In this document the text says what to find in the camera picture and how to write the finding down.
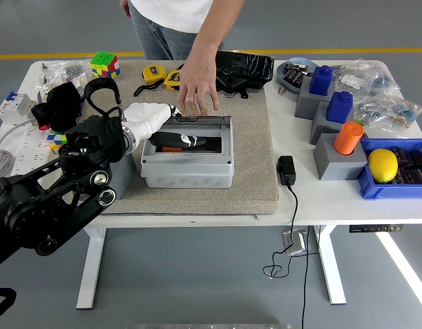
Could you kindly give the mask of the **person's left hand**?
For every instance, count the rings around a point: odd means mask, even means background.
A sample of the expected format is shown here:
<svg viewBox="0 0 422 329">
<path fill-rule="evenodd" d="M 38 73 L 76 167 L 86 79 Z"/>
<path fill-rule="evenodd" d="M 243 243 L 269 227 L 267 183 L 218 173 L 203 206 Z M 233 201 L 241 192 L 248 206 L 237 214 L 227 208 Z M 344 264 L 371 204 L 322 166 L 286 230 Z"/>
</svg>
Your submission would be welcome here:
<svg viewBox="0 0 422 329">
<path fill-rule="evenodd" d="M 183 116 L 207 116 L 207 95 L 211 98 L 213 109 L 218 111 L 220 100 L 216 90 L 215 60 L 188 58 L 180 70 L 180 91 L 177 100 L 180 113 Z"/>
</svg>

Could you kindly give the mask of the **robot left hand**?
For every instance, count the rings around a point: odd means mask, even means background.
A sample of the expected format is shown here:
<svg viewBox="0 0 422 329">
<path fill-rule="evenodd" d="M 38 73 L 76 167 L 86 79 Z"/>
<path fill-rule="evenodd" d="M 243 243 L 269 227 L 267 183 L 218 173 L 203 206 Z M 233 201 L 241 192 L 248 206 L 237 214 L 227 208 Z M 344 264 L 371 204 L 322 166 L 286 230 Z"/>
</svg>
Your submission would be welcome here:
<svg viewBox="0 0 422 329">
<path fill-rule="evenodd" d="M 122 129 L 126 154 L 131 154 L 140 141 L 149 140 L 156 147 L 186 149 L 206 143 L 201 136 L 190 136 L 173 132 L 159 132 L 162 125 L 172 117 L 182 118 L 176 106 L 166 103 L 132 103 L 126 109 Z"/>
</svg>

